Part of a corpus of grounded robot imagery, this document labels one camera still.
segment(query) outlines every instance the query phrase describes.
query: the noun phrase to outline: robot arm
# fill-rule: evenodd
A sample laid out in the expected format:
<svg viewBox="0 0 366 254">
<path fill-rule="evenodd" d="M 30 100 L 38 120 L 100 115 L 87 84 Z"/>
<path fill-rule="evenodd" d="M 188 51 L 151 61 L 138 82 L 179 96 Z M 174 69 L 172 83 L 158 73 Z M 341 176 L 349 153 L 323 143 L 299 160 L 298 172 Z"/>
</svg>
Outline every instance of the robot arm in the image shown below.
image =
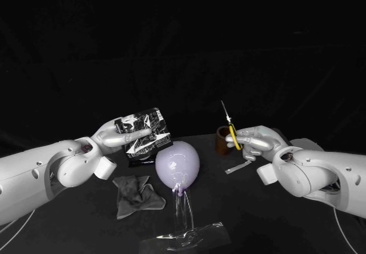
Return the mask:
<svg viewBox="0 0 366 254">
<path fill-rule="evenodd" d="M 109 179 L 117 164 L 106 155 L 152 133 L 146 129 L 119 134 L 115 120 L 91 138 L 66 140 L 0 158 L 0 225 L 32 212 L 67 188 L 86 183 L 93 174 Z"/>
<path fill-rule="evenodd" d="M 279 181 L 295 196 L 321 201 L 341 211 L 366 218 L 366 156 L 287 146 L 279 140 L 282 137 L 277 133 L 273 139 L 262 134 L 262 130 L 266 130 L 272 135 L 274 130 L 264 126 L 256 128 L 257 134 L 249 135 L 247 132 L 247 135 L 238 137 L 238 142 L 246 144 L 249 154 L 256 147 L 272 161 L 257 170 L 264 184 Z M 259 140 L 267 144 L 264 149 L 257 145 Z M 335 183 L 339 187 L 328 188 Z"/>
</svg>

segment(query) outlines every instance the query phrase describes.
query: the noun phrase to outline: brown cup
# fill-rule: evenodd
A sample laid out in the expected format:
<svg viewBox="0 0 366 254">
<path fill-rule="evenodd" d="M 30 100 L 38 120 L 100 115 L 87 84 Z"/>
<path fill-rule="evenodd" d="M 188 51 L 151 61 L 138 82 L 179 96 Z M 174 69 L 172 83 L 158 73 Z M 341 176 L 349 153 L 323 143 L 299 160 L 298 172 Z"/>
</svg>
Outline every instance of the brown cup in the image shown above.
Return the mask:
<svg viewBox="0 0 366 254">
<path fill-rule="evenodd" d="M 233 151 L 233 148 L 228 148 L 228 142 L 225 141 L 228 134 L 231 134 L 230 126 L 220 127 L 217 130 L 215 150 L 221 155 L 228 155 Z"/>
</svg>

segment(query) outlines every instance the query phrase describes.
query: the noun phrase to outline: black backdrop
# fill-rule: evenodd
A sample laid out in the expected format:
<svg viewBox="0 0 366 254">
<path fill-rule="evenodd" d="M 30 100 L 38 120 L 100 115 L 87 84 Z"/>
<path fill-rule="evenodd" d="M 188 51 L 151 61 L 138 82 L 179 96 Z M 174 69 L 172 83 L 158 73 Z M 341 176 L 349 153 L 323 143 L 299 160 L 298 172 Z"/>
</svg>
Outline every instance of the black backdrop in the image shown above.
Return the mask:
<svg viewBox="0 0 366 254">
<path fill-rule="evenodd" d="M 238 128 L 277 127 L 289 139 L 364 153 L 357 21 L 223 5 L 22 7 L 0 16 L 2 155 L 91 136 L 151 107 L 175 137 L 214 133 L 221 99 Z"/>
</svg>

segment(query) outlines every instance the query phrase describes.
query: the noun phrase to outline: lavender balloon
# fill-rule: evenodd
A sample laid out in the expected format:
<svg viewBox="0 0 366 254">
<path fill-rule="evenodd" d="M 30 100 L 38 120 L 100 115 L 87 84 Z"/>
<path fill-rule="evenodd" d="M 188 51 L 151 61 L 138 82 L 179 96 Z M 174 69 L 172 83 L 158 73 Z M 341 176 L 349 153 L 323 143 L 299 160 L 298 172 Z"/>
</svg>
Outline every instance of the lavender balloon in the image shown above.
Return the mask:
<svg viewBox="0 0 366 254">
<path fill-rule="evenodd" d="M 175 141 L 174 146 L 162 150 L 156 156 L 156 172 L 165 185 L 179 188 L 179 196 L 192 185 L 201 168 L 201 158 L 194 146 Z"/>
</svg>

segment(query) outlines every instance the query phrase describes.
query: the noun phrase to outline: scissors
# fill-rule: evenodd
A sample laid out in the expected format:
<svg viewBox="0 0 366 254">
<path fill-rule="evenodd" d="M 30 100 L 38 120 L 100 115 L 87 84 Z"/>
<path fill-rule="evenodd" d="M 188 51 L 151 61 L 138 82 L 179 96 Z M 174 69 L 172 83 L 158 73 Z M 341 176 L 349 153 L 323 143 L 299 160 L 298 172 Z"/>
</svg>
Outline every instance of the scissors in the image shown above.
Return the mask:
<svg viewBox="0 0 366 254">
<path fill-rule="evenodd" d="M 225 110 L 225 113 L 227 113 L 227 120 L 228 120 L 228 122 L 230 122 L 230 129 L 231 129 L 231 136 L 233 136 L 234 144 L 236 144 L 237 149 L 238 149 L 238 150 L 243 150 L 243 144 L 240 144 L 238 141 L 237 141 L 237 136 L 238 136 L 238 134 L 237 134 L 237 129 L 236 129 L 234 124 L 233 124 L 233 122 L 231 122 L 231 117 L 230 117 L 230 115 L 228 115 L 228 111 L 227 111 L 227 108 L 225 108 L 225 104 L 224 104 L 224 110 Z"/>
</svg>

